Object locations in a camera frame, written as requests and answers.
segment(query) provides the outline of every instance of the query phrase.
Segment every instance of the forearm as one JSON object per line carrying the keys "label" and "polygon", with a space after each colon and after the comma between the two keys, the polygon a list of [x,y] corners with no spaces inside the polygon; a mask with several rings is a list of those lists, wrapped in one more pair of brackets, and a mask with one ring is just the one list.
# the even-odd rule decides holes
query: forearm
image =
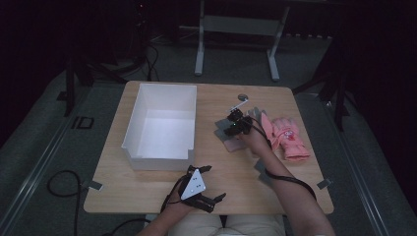
{"label": "forearm", "polygon": [[190,212],[183,204],[169,205],[154,221],[145,227],[137,236],[164,236],[169,229]]}
{"label": "forearm", "polygon": [[[271,174],[293,177],[272,151],[260,156]],[[327,217],[306,188],[283,180],[271,182],[296,235],[334,235]]]}

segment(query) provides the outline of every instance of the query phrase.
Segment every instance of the dark background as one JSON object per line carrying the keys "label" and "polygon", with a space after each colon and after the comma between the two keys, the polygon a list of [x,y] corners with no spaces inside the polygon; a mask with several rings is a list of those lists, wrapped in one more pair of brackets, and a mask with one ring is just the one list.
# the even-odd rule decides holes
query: dark background
{"label": "dark background", "polygon": [[[207,1],[208,11],[278,16],[273,8],[256,10],[269,1],[225,2],[230,1]],[[117,63],[118,58],[140,53],[141,45],[131,43],[140,36],[136,34],[139,20],[145,18],[175,41],[178,26],[197,26],[199,17],[195,0],[8,0],[0,4],[0,146],[49,82],[65,69],[75,49],[98,62]],[[347,87],[416,212],[417,7],[411,0],[291,4],[285,32],[333,37],[337,53],[327,54],[321,67],[348,71]]]}

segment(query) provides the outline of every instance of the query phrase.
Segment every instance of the hand-mounted device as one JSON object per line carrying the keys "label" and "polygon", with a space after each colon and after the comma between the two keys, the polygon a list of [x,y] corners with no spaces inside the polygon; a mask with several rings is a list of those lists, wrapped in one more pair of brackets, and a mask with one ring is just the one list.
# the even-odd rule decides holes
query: hand-mounted device
{"label": "hand-mounted device", "polygon": [[[202,209],[208,213],[212,212],[215,204],[221,202],[226,194],[219,195],[214,199],[202,195],[202,191],[206,189],[206,185],[201,174],[210,170],[211,166],[209,165],[200,168],[190,165],[187,174],[178,179],[174,188],[172,188],[171,193],[166,196],[160,211],[163,212],[168,204],[183,203],[190,207]],[[178,189],[178,194],[181,196],[181,201],[170,203],[169,199],[179,184],[181,185]]]}
{"label": "hand-mounted device", "polygon": [[228,110],[230,111],[230,114],[227,116],[227,120],[233,123],[229,128],[224,130],[224,134],[227,136],[236,136],[242,132],[247,135],[252,128],[252,118],[249,116],[243,116],[242,111],[239,109],[240,106],[249,101],[248,96],[246,94],[239,94],[238,98],[242,102]]}

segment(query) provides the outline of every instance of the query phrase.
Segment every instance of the human hand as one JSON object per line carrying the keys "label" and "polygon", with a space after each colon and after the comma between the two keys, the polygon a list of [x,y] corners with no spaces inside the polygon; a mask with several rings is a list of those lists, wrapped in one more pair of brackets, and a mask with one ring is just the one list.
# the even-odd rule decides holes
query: human hand
{"label": "human hand", "polygon": [[169,199],[166,200],[166,204],[163,210],[175,210],[175,211],[178,211],[178,213],[182,213],[182,214],[187,214],[193,210],[192,206],[188,206],[188,205],[181,203],[181,196],[179,193],[181,184],[182,184],[182,181],[176,183],[175,188],[172,190],[170,195],[167,196],[169,197]]}
{"label": "human hand", "polygon": [[244,135],[243,133],[239,134],[239,139],[244,141],[252,153],[258,156],[272,152],[268,140],[265,137],[264,129],[261,127],[259,119],[257,119],[257,117],[260,117],[260,111],[258,109],[250,110],[248,111],[248,115],[254,120],[252,122],[254,127],[252,127],[248,135]]}

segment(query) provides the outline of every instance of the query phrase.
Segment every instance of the gray carpet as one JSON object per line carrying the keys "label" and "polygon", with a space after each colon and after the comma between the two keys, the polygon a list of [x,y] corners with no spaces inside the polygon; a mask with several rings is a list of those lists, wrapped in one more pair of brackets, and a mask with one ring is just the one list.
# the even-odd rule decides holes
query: gray carpet
{"label": "gray carpet", "polygon": [[[206,48],[203,75],[195,77],[195,38],[187,37],[187,40],[175,45],[162,42],[164,41],[160,39],[153,42],[158,51],[155,71],[152,72],[152,79],[155,81],[280,86],[291,89],[312,78],[329,44],[328,40],[319,38],[284,38],[275,56],[281,80],[275,83],[269,78],[267,57],[263,50],[233,46],[224,49],[224,45],[209,44]],[[150,61],[156,58],[156,53],[151,48],[148,55]],[[144,81],[147,72],[147,67],[144,67],[133,74],[125,75],[125,78]],[[62,117],[65,105],[62,101],[55,100],[64,83],[62,76],[51,83],[25,122],[1,149],[2,215],[42,156],[42,151],[47,148],[54,132],[62,123],[73,122]],[[315,97],[319,89],[320,86],[316,86],[295,97],[324,176],[333,182],[328,190],[333,200],[334,212],[328,217],[337,235],[386,235],[375,232],[365,211],[346,159],[349,153],[346,154],[340,137],[345,137],[349,143],[351,153],[360,166],[387,224],[388,235],[414,235],[417,232],[415,215],[401,195],[366,122],[351,105],[346,104],[351,115],[343,118],[345,132],[339,133],[329,117],[332,109],[324,106]],[[66,130],[62,143],[22,215],[14,224],[11,235],[73,234],[76,199],[51,196],[46,190],[47,179],[63,169],[76,171],[83,180],[92,177],[122,91],[121,85],[101,81],[97,81],[87,90],[87,98],[78,103],[74,116],[93,117],[92,129],[69,127]],[[56,183],[57,190],[68,191],[67,193],[75,191],[73,178],[64,175],[60,179],[62,183]],[[79,235],[102,235],[122,221],[138,216],[141,215],[89,214],[81,210]],[[121,229],[119,235],[133,235],[141,227],[141,223],[129,224]]]}

